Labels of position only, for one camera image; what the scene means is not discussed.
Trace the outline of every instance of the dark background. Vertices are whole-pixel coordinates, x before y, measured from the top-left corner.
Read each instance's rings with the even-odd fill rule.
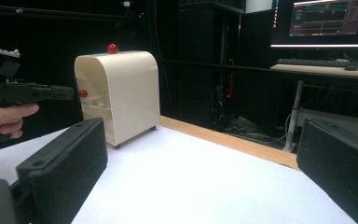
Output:
[[[119,45],[121,51],[147,50],[158,61],[161,115],[218,130],[216,118],[223,112],[215,100],[223,87],[223,92],[232,93],[222,101],[227,118],[245,117],[269,130],[282,127],[293,105],[295,79],[257,72],[216,72],[165,61],[270,68],[279,58],[315,58],[324,53],[270,49],[272,10],[239,17],[238,9],[245,9],[243,0],[209,1],[212,4],[197,8],[188,8],[188,2],[133,0],[126,9],[119,0],[0,1],[0,48],[20,51],[18,78],[70,86],[75,93],[74,62],[78,55],[105,52],[109,43]],[[23,13],[16,13],[19,8]],[[223,20],[227,22],[227,48],[225,59],[220,61]],[[330,83],[315,85],[328,87]],[[304,100],[316,92],[306,88]],[[358,93],[323,91],[319,96],[323,101],[316,105],[319,109],[358,117]],[[39,105],[37,114],[24,118],[23,137],[0,142],[0,148],[83,119],[77,96],[73,101]]]

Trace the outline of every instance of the desk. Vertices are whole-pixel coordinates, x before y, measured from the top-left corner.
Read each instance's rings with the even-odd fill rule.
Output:
[[[13,183],[15,166],[61,132],[1,149],[0,178]],[[355,223],[286,166],[295,158],[287,152],[164,117],[155,131],[107,150],[107,168],[75,224]]]
[[[343,68],[336,67],[319,67],[319,66],[302,66],[302,65],[287,65],[276,64],[271,69],[282,71],[296,71],[308,72],[314,74],[326,74],[337,77],[358,77],[358,71],[345,71]],[[284,151],[293,150],[293,135],[296,126],[302,126],[304,119],[323,119],[334,123],[348,131],[358,134],[358,118],[351,118],[348,116],[334,115],[331,113],[324,113],[320,111],[311,111],[300,108],[301,93],[304,86],[304,80],[299,80],[296,90],[296,99],[292,109],[292,116],[290,118],[289,130],[286,135],[286,143],[283,148]]]

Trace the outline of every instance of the monitor screen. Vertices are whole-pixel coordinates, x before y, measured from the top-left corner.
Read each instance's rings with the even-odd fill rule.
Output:
[[[275,0],[272,48],[358,48],[358,0]]]

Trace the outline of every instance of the red button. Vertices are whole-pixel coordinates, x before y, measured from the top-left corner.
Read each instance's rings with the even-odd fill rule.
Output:
[[[79,91],[79,96],[81,98],[86,98],[89,95],[89,93],[87,91]]]
[[[107,53],[109,54],[117,54],[118,46],[116,44],[108,44],[106,47]]]

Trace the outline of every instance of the cream-colored box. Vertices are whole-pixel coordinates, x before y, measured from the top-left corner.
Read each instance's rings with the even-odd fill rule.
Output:
[[[121,143],[159,124],[158,66],[146,51],[78,56],[84,119],[102,117],[106,142]]]

